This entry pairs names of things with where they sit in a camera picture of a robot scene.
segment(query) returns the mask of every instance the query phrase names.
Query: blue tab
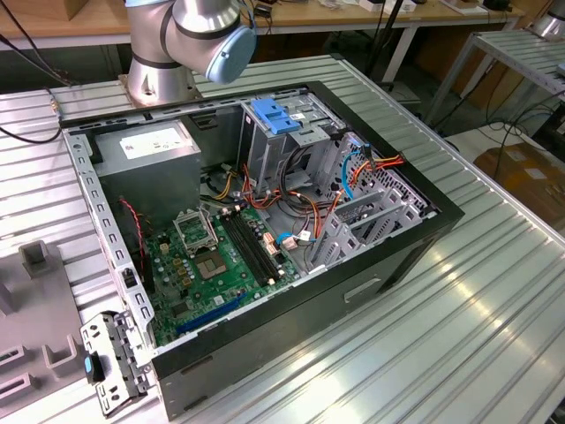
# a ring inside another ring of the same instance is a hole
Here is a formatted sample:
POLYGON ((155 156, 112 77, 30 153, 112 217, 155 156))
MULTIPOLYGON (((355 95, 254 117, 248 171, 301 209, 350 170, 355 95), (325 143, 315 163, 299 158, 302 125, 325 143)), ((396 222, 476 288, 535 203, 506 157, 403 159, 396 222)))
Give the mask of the blue tab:
POLYGON ((92 371, 92 362, 90 361, 89 357, 85 358, 85 370, 87 371, 87 373, 92 371))
POLYGON ((255 113, 269 126, 273 134, 290 133, 302 128, 302 125, 291 119, 284 107, 273 99, 252 100, 251 105, 255 113))

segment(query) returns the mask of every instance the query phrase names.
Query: expansion card bracket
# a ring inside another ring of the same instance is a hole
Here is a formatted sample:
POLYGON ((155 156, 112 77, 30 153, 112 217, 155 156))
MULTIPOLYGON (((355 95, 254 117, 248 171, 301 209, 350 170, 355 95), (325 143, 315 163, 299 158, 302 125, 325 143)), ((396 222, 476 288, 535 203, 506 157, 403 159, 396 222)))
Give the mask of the expansion card bracket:
POLYGON ((88 353, 87 380, 95 386, 106 418, 143 398, 154 385, 151 366, 135 359, 134 351, 142 342, 128 311, 98 314, 80 329, 80 335, 88 353))

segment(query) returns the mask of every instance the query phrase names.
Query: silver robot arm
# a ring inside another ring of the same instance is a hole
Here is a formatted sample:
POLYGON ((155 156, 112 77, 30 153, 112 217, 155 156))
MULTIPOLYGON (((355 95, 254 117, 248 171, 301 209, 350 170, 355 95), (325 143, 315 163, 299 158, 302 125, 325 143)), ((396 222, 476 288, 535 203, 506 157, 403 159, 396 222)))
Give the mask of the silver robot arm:
POLYGON ((236 79, 255 50, 237 0, 127 0, 133 60, 128 90, 145 105, 194 97, 191 70, 222 84, 236 79))

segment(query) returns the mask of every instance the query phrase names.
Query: chip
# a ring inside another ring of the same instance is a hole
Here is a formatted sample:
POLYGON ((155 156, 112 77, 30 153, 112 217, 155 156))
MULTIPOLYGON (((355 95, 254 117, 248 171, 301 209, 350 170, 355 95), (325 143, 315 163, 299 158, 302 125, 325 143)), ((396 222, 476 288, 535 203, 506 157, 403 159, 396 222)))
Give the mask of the chip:
POLYGON ((202 278, 208 280, 213 276, 218 276, 228 269, 222 256, 217 250, 199 254, 194 258, 196 268, 202 275, 202 278))
POLYGON ((173 306, 171 310, 173 312, 173 315, 179 316, 184 314, 185 312, 188 312, 188 306, 186 305, 186 302, 182 302, 178 305, 173 306))

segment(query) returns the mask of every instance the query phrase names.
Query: slotted aluminum surface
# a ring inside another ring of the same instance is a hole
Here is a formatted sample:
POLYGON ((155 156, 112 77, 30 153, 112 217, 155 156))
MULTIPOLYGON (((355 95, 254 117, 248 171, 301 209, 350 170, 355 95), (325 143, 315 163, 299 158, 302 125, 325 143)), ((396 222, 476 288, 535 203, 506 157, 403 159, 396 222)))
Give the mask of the slotted aluminum surface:
MULTIPOLYGON (((465 212, 396 288, 211 397, 176 422, 543 422, 565 395, 565 243, 490 185, 347 63, 256 64, 234 84, 197 77, 204 95, 321 80, 465 212)), ((67 114, 127 109, 117 83, 56 90, 67 114)), ((49 98, 0 97, 0 123, 52 133, 49 98)), ((0 139, 0 248, 56 241, 80 315, 120 310, 61 140, 0 139)), ((113 422, 165 421, 155 388, 113 422)), ((6 423, 99 422, 86 379, 6 423)))
POLYGON ((480 33, 474 42, 551 94, 565 90, 565 77, 557 73, 557 65, 565 63, 565 42, 548 42, 526 30, 480 33))

